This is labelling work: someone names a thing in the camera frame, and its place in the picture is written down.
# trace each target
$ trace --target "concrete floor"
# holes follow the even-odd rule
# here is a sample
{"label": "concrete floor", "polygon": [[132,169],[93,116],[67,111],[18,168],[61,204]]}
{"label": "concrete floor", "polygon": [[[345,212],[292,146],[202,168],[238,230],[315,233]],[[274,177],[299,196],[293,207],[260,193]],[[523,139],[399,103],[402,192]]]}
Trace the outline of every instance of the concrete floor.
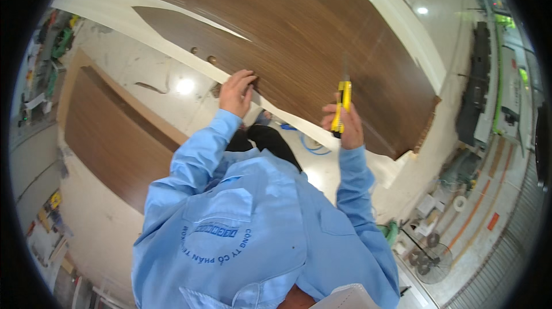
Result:
{"label": "concrete floor", "polygon": [[[419,6],[429,9],[428,14],[419,17],[448,66],[448,77],[433,125],[415,161],[406,165],[392,187],[378,186],[374,192],[378,222],[398,220],[410,213],[423,188],[438,174],[457,142],[454,117],[464,87],[464,79],[457,74],[467,72],[472,28],[479,17],[468,10],[477,7],[475,0],[406,1],[413,9]],[[117,31],[86,21],[74,40],[73,49],[77,47],[129,93],[187,135],[206,126],[218,108],[217,99],[209,93],[215,84],[212,79]],[[65,65],[71,63],[72,54],[70,51],[62,58]],[[194,84],[187,94],[177,92],[181,78],[189,78]],[[169,92],[161,95],[135,82],[162,91],[168,88]],[[246,119],[251,120],[256,113],[252,111]],[[307,172],[309,181],[335,202],[340,181],[337,154],[313,155],[302,146],[298,132],[280,132]],[[66,146],[62,133],[59,144],[70,174],[61,184],[64,195],[61,207],[64,220],[74,234],[70,241],[71,255],[93,282],[105,281],[116,297],[133,303],[131,247],[141,232],[143,217],[94,177]]]}

